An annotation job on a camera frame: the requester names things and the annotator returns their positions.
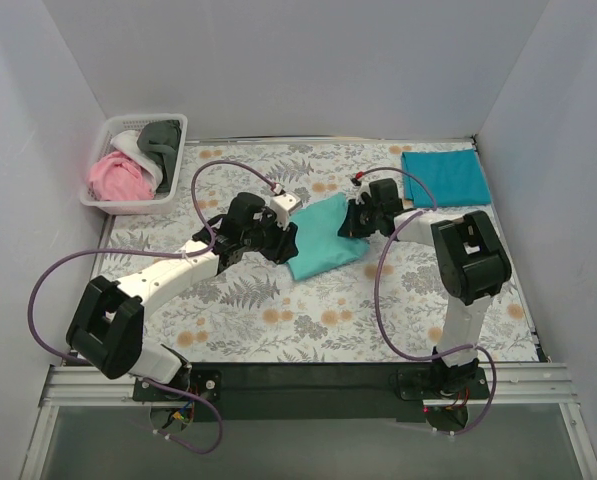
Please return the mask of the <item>mint green t shirt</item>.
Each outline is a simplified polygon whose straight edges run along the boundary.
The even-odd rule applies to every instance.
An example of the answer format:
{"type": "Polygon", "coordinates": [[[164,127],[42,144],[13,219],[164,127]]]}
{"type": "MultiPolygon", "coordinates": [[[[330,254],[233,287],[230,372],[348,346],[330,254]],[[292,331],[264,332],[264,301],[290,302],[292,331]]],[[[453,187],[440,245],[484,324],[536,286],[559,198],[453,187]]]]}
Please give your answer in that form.
{"type": "Polygon", "coordinates": [[[294,281],[301,282],[360,260],[369,251],[363,239],[341,237],[338,230],[347,214],[343,193],[310,204],[291,219],[297,226],[298,254],[287,264],[294,281]]]}

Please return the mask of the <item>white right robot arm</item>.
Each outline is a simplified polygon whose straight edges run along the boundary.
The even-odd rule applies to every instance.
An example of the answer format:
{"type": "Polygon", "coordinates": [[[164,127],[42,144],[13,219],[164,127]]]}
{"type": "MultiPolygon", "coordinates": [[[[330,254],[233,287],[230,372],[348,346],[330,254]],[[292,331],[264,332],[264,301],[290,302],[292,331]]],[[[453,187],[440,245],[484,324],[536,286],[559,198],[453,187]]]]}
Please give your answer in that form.
{"type": "Polygon", "coordinates": [[[379,332],[399,357],[429,365],[432,389],[453,393],[474,380],[479,368],[479,339],[487,310],[512,274],[509,257],[487,213],[476,210],[458,217],[442,217],[434,209],[406,209],[393,179],[364,183],[348,202],[338,235],[364,239],[378,232],[387,238],[374,278],[374,310],[379,332]],[[441,282],[448,293],[443,333],[428,356],[409,355],[389,338],[380,307],[380,276],[395,242],[434,249],[441,282]]]}

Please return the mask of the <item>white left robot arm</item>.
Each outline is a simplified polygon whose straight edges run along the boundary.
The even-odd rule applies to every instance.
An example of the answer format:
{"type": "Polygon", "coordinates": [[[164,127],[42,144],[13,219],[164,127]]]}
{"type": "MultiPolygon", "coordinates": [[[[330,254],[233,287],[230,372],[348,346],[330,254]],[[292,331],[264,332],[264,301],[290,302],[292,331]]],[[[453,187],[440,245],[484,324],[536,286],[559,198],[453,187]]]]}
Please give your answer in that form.
{"type": "Polygon", "coordinates": [[[109,379],[128,374],[187,388],[190,362],[172,348],[145,338],[145,321],[192,286],[238,263],[246,253],[259,253],[275,264],[295,257],[298,227],[291,216],[300,206],[292,193],[269,201],[240,193],[226,213],[209,220],[174,257],[116,280],[94,278],[69,326],[67,343],[109,379]]]}

